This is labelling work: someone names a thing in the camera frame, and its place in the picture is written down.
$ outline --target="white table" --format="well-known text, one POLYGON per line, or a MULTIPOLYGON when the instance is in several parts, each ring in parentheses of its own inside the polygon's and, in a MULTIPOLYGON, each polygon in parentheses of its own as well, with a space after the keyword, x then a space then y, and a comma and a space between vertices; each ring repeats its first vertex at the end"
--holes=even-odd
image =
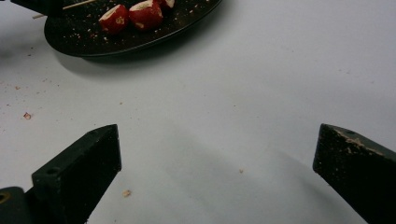
POLYGON ((123 168, 89 223, 364 223, 311 164, 321 123, 396 147, 395 1, 224 0, 183 35, 96 60, 0 5, 0 188, 28 190, 117 123, 123 168))

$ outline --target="wooden skewer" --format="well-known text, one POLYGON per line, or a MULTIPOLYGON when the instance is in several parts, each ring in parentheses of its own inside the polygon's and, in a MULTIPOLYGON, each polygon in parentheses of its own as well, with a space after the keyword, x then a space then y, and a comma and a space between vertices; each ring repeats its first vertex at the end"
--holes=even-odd
MULTIPOLYGON (((63 10, 69 9, 69 8, 71 8, 71 7, 79 7, 79 6, 82 6, 82 5, 85 5, 85 4, 94 2, 94 1, 96 1, 96 0, 87 0, 87 1, 84 1, 84 2, 80 2, 80 3, 75 3, 75 4, 73 4, 73 5, 64 7, 63 10)), ((38 19, 38 18, 41 18, 41 17, 44 17, 44 16, 46 16, 46 15, 40 14, 40 15, 35 15, 35 16, 33 16, 32 18, 35 20, 35 19, 38 19)))

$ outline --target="brown crumb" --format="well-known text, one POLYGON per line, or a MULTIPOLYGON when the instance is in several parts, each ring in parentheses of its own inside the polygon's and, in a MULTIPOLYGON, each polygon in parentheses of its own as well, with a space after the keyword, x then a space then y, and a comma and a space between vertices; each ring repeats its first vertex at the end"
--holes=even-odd
POLYGON ((31 118, 32 118, 32 115, 30 115, 28 112, 26 112, 26 113, 23 115, 23 117, 24 117, 25 119, 31 119, 31 118))
POLYGON ((124 197, 124 198, 127 198, 127 197, 129 197, 130 195, 132 194, 132 192, 130 191, 130 190, 125 190, 123 193, 122 193, 122 196, 124 197))

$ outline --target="red fruit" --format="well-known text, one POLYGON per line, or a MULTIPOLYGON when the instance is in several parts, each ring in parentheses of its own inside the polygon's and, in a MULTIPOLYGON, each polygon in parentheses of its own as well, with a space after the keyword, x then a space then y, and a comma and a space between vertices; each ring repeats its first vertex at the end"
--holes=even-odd
POLYGON ((129 9, 129 19, 141 31, 152 30, 163 22, 163 13, 157 1, 147 0, 129 9))
POLYGON ((102 29, 110 35, 118 34, 128 22, 128 9, 124 5, 116 5, 99 19, 102 29))
POLYGON ((156 0, 156 1, 160 5, 162 11, 170 11, 175 5, 175 0, 156 0))

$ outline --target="black plate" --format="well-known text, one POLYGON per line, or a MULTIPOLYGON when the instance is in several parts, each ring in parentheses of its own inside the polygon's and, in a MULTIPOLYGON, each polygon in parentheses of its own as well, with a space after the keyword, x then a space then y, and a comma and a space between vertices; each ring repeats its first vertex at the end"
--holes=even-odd
MULTIPOLYGON (((65 0, 66 6, 81 0, 65 0)), ((61 53, 76 57, 99 57, 135 51, 177 35, 211 12, 221 0, 176 0, 172 11, 164 15, 161 26, 140 32, 129 25, 118 35, 102 32, 100 17, 117 4, 127 8, 143 0, 97 0, 64 11, 60 18, 48 17, 44 34, 48 43, 61 53)))

